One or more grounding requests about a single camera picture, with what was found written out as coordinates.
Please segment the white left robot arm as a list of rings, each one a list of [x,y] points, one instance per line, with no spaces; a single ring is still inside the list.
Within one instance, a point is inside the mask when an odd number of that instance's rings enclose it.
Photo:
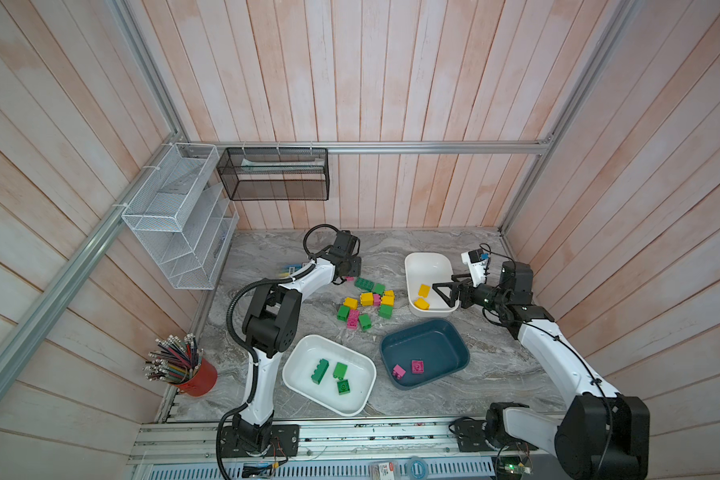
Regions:
[[[231,434],[238,448],[254,455],[270,448],[277,371],[296,337],[303,301],[361,272],[360,240],[348,230],[319,224],[305,233],[302,247],[308,257],[303,266],[244,286],[226,312],[227,333],[246,351],[248,368],[244,400],[222,416],[218,436]]]

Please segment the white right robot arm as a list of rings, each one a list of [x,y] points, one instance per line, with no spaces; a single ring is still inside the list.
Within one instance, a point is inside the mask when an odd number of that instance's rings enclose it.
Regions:
[[[487,443],[502,449],[525,443],[554,456],[572,479],[644,479],[649,466],[650,411],[606,381],[566,339],[543,307],[533,302],[533,271],[506,260],[489,286],[487,260],[469,253],[464,275],[435,283],[450,307],[477,306],[493,315],[543,367],[566,411],[557,419],[516,402],[494,402],[485,420]]]

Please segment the green square lego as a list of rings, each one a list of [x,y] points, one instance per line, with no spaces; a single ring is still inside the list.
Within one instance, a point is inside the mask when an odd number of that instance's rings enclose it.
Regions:
[[[338,380],[337,381],[337,390],[338,390],[339,395],[349,394],[351,391],[349,381],[347,379]]]

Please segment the long green lego brick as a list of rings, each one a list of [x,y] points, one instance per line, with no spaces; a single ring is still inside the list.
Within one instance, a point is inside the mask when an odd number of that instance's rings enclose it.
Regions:
[[[311,381],[315,385],[319,385],[325,377],[325,374],[329,367],[329,361],[326,359],[320,359],[310,376]]]

